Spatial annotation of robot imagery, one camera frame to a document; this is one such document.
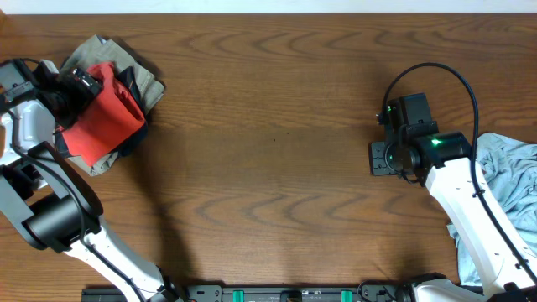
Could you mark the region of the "khaki folded trousers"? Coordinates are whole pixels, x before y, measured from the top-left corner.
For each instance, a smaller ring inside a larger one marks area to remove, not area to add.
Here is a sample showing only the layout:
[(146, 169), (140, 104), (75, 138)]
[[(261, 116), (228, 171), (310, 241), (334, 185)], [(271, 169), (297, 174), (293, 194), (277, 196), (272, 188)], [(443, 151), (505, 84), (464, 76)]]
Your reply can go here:
[[(61, 73), (73, 67), (87, 68), (91, 65), (112, 62), (116, 78), (127, 87), (135, 98), (142, 113), (147, 116), (164, 95), (164, 84), (156, 79), (151, 71), (134, 59), (130, 52), (111, 39), (104, 39), (95, 34), (78, 48), (62, 63)], [(57, 146), (61, 153), (90, 176), (107, 172), (114, 162), (130, 155), (147, 136), (148, 126), (143, 125), (129, 139), (113, 149), (110, 153), (97, 160), (92, 166), (87, 165), (81, 157), (75, 156), (57, 138)]]

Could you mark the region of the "light blue grey garment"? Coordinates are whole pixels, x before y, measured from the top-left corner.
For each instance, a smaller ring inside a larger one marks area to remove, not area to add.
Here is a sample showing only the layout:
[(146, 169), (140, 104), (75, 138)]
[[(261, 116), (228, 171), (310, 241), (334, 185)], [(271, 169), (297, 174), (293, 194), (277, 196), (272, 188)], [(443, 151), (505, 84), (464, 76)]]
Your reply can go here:
[(519, 235), (536, 251), (536, 146), (496, 133), (478, 139), (477, 161), (490, 191)]

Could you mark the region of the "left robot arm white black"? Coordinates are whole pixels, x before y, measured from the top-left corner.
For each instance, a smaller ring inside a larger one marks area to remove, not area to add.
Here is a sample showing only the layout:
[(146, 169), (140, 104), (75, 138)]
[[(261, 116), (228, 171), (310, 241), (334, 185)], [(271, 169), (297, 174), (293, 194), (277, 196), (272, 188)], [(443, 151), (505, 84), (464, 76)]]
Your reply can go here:
[(77, 258), (114, 284), (128, 301), (185, 301), (162, 270), (110, 229), (93, 189), (55, 148), (54, 136), (102, 118), (96, 133), (119, 134), (143, 114), (107, 65), (65, 75), (49, 61), (1, 65), (1, 212), (32, 247)]

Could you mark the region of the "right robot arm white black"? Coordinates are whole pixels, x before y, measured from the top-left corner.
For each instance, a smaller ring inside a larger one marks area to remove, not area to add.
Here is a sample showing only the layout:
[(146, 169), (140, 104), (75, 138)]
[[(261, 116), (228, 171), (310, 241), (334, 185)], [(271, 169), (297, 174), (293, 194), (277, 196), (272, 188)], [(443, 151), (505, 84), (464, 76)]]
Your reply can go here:
[(408, 140), (391, 137), (369, 146), (372, 174), (409, 175), (448, 215), (470, 254), (482, 292), (449, 279), (417, 278), (397, 292), (399, 301), (534, 301), (536, 256), (490, 191), (460, 132)]

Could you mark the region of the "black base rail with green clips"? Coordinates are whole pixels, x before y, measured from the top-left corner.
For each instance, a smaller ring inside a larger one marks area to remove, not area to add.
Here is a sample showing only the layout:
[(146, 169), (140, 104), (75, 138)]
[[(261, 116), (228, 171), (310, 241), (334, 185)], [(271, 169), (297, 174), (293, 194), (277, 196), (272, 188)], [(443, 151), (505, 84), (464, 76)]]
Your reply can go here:
[(197, 284), (174, 296), (151, 294), (152, 301), (184, 302), (377, 302), (377, 301), (486, 301), (480, 287), (459, 286), (439, 273), (419, 276), (402, 284), (366, 280), (356, 286), (225, 286)]

